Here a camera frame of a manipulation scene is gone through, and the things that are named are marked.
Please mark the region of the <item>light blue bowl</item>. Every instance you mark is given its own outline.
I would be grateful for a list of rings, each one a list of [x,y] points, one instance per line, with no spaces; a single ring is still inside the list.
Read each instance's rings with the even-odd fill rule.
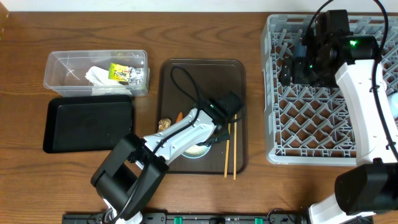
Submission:
[[[189,149],[187,149],[185,152],[183,152],[182,155],[189,159],[198,159],[207,154],[210,149],[211,149],[210,145],[202,145],[202,146],[194,145]]]

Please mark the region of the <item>orange carrot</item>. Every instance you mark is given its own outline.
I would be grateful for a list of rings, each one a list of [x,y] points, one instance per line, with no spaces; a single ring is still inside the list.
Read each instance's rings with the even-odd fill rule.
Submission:
[[[175,122],[178,123],[178,122],[180,122],[182,119],[183,119],[183,113],[182,113],[182,112],[179,112],[179,114],[178,114],[177,119],[176,119]]]

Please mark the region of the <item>brown food scrap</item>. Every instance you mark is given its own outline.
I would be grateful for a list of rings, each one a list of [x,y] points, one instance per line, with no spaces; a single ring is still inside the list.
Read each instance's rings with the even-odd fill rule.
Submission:
[[[166,130],[167,128],[169,128],[171,126],[171,124],[172,124],[171,119],[169,119],[169,118],[161,119],[158,122],[158,132]]]

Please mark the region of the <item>yellow green snack wrapper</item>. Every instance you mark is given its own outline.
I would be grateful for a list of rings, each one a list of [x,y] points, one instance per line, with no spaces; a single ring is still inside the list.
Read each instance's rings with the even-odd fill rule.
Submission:
[[[108,70],[108,78],[128,85],[141,85],[146,80],[143,68],[129,67],[117,63],[111,63]]]

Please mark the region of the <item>light blue cup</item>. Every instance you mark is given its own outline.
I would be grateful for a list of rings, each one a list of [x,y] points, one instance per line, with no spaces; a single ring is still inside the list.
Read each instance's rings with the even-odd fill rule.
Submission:
[[[387,97],[391,113],[394,119],[398,118],[398,92],[393,93]]]

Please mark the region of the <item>white tissue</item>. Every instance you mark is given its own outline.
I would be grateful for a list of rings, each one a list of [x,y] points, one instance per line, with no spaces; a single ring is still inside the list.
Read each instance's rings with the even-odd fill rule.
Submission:
[[[105,69],[93,66],[87,71],[85,78],[93,85],[91,96],[132,95],[124,85],[110,80]]]

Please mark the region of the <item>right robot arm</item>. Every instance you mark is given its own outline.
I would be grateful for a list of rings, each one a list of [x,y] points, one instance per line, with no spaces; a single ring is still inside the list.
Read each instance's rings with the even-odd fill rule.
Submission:
[[[283,61],[281,84],[341,90],[356,143],[356,167],[336,178],[331,196],[309,206],[307,223],[367,222],[397,210],[397,126],[383,79],[384,45],[373,35],[354,35],[346,10],[322,6],[302,46]]]

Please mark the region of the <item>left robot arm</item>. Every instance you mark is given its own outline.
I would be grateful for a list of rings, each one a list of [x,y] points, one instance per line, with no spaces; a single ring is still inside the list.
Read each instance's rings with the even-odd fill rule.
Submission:
[[[195,106],[164,131],[139,138],[131,133],[111,150],[91,178],[108,209],[102,223],[139,223],[169,165],[185,151],[222,134],[241,110],[241,99],[229,92],[220,100],[205,100],[193,85]]]

